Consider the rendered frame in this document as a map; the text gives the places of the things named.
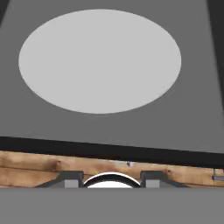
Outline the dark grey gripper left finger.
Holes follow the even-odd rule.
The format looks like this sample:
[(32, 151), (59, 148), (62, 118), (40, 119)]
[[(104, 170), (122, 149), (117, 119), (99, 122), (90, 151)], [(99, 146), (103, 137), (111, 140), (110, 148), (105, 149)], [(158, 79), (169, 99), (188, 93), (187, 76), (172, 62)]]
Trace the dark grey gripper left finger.
[(57, 178), (37, 185), (37, 188), (81, 188), (83, 179), (83, 171), (62, 171)]

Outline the round white and black thing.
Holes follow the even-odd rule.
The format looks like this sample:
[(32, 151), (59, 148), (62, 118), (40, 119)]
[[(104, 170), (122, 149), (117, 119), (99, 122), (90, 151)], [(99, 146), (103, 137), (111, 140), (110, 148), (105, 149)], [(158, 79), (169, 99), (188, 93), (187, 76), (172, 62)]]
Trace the round white and black thing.
[(89, 178), (83, 183), (84, 187), (90, 187), (102, 182), (119, 182), (132, 188), (140, 188), (141, 185), (138, 181), (130, 176), (118, 173), (118, 172), (104, 172)]

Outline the grey slab with pale oval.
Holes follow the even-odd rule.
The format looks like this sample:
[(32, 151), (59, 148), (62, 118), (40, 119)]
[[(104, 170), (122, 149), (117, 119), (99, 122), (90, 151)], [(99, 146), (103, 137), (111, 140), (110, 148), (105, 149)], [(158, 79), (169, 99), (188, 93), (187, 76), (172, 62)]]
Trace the grey slab with pale oval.
[(0, 151), (224, 169), (218, 2), (0, 0)]

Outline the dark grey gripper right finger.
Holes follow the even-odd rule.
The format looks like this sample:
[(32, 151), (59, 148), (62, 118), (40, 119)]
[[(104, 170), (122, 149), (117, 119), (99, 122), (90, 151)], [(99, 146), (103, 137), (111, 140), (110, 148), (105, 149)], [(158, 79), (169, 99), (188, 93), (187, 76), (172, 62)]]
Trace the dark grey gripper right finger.
[(162, 171), (141, 171), (140, 179), (143, 188), (187, 188), (187, 185), (168, 179)]

